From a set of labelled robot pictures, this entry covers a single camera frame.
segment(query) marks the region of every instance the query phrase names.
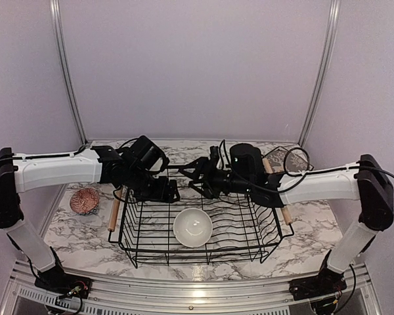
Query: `metal corner post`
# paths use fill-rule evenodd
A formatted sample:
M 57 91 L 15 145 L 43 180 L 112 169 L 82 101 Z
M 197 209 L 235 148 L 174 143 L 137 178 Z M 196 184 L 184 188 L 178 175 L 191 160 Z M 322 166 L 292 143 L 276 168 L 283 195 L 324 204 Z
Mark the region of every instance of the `metal corner post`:
M 299 140 L 297 142 L 301 147 L 304 147 L 306 145 L 309 131 L 311 130 L 314 122 L 315 112 L 317 111 L 318 103 L 320 102 L 322 87 L 324 85 L 324 80 L 327 74 L 328 67 L 330 65 L 334 42 L 336 40 L 339 10 L 340 0 L 331 0 L 330 14 L 328 16 L 328 24 L 326 30 L 326 39 L 324 42 L 324 49 L 322 51 L 320 68 L 318 69 L 317 80 L 315 82 L 313 94 L 311 96 L 311 101 L 308 107 L 308 112 L 305 117 L 305 122 L 303 124 Z
M 66 92 L 68 95 L 68 100 L 70 103 L 70 109 L 73 114 L 74 123 L 76 125 L 77 135 L 82 144 L 87 143 L 87 138 L 85 134 L 85 129 L 83 128 L 83 124 L 81 122 L 79 108 L 76 102 L 76 96 L 74 94 L 74 88 L 72 84 L 72 78 L 70 77 L 70 72 L 68 68 L 66 47 L 64 46 L 64 37 L 63 37 L 63 29 L 62 22 L 60 16 L 60 3 L 59 0 L 51 0 L 51 18 L 53 20 L 53 27 L 55 31 L 55 38 L 58 50 L 58 57 L 60 59 L 60 66 L 64 77 L 64 83 L 66 85 Z

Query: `robotic arm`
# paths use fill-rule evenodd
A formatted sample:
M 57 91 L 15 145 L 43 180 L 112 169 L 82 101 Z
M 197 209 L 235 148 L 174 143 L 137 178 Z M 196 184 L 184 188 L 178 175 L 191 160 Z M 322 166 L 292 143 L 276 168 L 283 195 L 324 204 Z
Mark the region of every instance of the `robotic arm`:
M 236 192 L 248 194 L 258 205 L 277 208 L 301 201 L 361 201 L 359 219 L 327 254 L 318 275 L 291 281 L 290 292 L 296 301 L 345 289 L 343 273 L 350 262 L 368 248 L 379 231 L 393 223 L 393 186 L 385 174 L 376 171 L 381 168 L 372 156 L 363 155 L 360 161 L 342 167 L 301 174 L 268 174 L 260 150 L 250 144 L 231 147 L 230 156 L 230 169 L 224 169 L 219 166 L 220 149 L 211 147 L 209 158 L 199 157 L 175 168 L 191 179 L 191 188 L 210 199 Z M 151 170 L 157 161 L 162 161 L 160 170 Z M 165 154 L 145 136 L 129 148 L 95 146 L 68 154 L 27 156 L 2 149 L 0 229 L 37 267 L 37 286 L 56 290 L 73 289 L 78 280 L 88 284 L 89 279 L 64 272 L 56 253 L 24 218 L 18 193 L 71 182 L 98 182 L 116 188 L 125 185 L 134 191 L 137 200 L 173 203 L 180 198 L 176 181 L 154 176 L 168 164 Z

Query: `back wall panel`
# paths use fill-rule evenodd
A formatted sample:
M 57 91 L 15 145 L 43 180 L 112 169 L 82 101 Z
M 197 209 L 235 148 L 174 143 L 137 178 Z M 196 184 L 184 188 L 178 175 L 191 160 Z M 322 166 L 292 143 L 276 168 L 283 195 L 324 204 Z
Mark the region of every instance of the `back wall panel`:
M 87 136 L 296 141 L 329 1 L 62 0 Z

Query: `rack wire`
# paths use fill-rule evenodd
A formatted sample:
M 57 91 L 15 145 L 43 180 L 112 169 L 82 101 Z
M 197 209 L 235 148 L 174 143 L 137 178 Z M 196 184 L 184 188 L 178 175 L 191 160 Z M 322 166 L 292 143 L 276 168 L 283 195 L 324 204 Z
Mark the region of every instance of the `rack wire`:
M 196 264 L 231 261 L 263 263 L 280 242 L 294 235 L 292 226 L 284 234 L 276 209 L 251 202 L 247 195 L 223 195 L 206 199 L 189 188 L 188 179 L 176 170 L 163 174 L 177 180 L 181 200 L 175 203 L 138 202 L 127 190 L 117 243 L 135 268 L 143 264 Z M 204 210 L 213 223 L 210 240 L 199 248 L 181 245 L 173 233 L 173 221 L 184 209 Z

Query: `patterned bowl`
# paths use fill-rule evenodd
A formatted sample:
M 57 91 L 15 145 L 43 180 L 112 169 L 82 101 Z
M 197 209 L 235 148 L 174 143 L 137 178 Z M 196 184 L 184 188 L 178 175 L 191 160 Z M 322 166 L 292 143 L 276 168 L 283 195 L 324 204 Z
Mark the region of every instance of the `patterned bowl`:
M 83 188 L 70 199 L 70 208 L 80 215 L 90 215 L 97 210 L 99 194 L 93 188 Z

